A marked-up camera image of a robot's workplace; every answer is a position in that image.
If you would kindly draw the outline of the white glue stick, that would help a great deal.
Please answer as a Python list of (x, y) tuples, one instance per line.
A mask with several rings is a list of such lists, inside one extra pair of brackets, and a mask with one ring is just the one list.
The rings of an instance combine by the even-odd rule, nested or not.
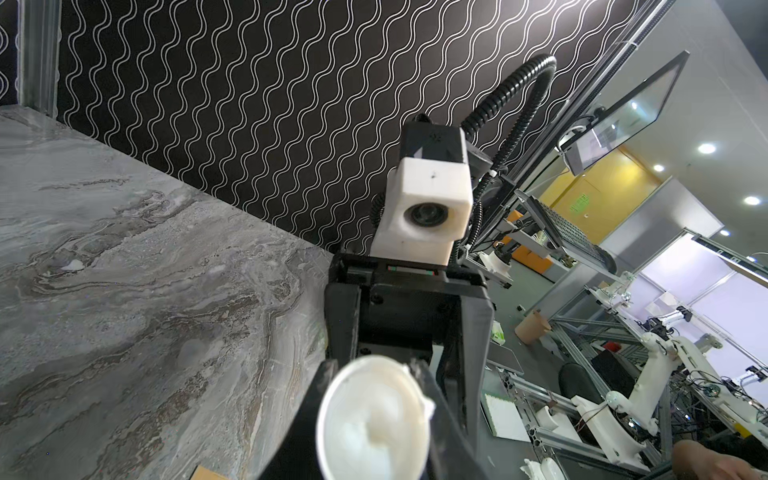
[(409, 368), (370, 355), (344, 366), (323, 395), (316, 455), (325, 479), (418, 479), (436, 409)]

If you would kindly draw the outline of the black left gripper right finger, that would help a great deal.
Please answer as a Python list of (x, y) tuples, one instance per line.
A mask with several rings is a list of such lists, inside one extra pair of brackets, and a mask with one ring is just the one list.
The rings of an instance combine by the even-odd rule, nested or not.
[(428, 459), (420, 478), (487, 479), (428, 365), (413, 359), (408, 368), (422, 393), (435, 404), (429, 423)]

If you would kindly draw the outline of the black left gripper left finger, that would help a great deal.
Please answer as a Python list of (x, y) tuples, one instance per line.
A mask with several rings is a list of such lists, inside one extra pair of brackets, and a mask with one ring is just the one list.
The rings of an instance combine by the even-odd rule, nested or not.
[(325, 393), (338, 372), (338, 361), (318, 367), (299, 409), (260, 479), (322, 479), (316, 450), (317, 419)]

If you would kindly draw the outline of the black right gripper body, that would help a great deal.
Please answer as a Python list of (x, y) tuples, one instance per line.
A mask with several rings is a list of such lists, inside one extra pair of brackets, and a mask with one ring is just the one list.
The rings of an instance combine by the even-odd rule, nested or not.
[(489, 297), (476, 270), (339, 253), (328, 283), (360, 288), (356, 358), (385, 347), (408, 359), (427, 352), (445, 334), (444, 313), (461, 296)]

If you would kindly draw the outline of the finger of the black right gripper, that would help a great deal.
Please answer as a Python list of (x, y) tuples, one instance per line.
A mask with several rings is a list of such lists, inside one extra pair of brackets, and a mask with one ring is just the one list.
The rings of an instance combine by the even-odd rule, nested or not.
[(324, 295), (327, 357), (343, 368), (356, 358), (358, 351), (361, 291), (354, 284), (329, 283)]
[(471, 451), (477, 449), (480, 393), (490, 344), (494, 307), (484, 297), (461, 296), (444, 313), (445, 334), (437, 383)]

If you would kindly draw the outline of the brown paper envelope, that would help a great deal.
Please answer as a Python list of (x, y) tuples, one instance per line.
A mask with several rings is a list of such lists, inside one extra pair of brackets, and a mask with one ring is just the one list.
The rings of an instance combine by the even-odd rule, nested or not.
[(193, 471), (190, 480), (228, 480), (228, 478), (205, 468), (203, 465), (198, 465)]

